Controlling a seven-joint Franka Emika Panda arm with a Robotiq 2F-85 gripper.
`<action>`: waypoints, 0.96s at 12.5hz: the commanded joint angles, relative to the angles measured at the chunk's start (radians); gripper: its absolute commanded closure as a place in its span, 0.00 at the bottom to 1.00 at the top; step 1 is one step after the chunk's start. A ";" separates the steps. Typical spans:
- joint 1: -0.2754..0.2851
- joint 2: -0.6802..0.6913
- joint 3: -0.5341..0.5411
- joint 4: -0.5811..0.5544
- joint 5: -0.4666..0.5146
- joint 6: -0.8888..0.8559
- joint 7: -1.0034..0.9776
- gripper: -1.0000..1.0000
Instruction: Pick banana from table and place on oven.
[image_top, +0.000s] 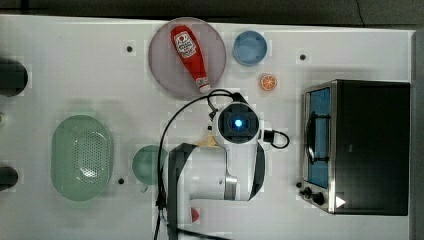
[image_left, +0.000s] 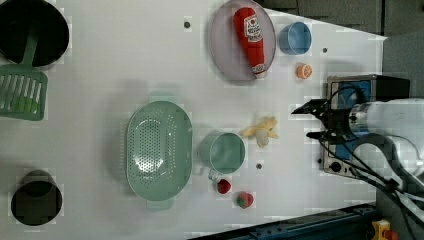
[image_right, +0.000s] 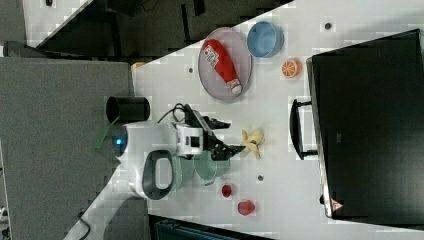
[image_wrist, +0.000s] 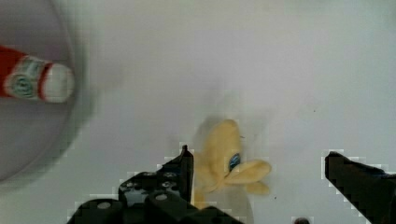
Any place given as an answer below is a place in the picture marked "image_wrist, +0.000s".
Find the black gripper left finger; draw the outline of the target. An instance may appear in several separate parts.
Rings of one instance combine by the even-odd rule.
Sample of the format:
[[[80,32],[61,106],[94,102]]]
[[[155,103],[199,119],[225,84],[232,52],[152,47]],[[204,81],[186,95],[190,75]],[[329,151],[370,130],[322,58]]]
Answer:
[[[217,207],[191,203],[194,159],[187,146],[156,172],[120,184],[117,199],[79,206],[66,224],[243,224]]]

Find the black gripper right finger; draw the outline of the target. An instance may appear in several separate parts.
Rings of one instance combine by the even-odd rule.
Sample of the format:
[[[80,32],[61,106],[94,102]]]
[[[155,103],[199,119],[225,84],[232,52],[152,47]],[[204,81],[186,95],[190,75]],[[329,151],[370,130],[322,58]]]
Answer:
[[[338,152],[325,157],[325,177],[371,223],[395,224],[395,175]]]

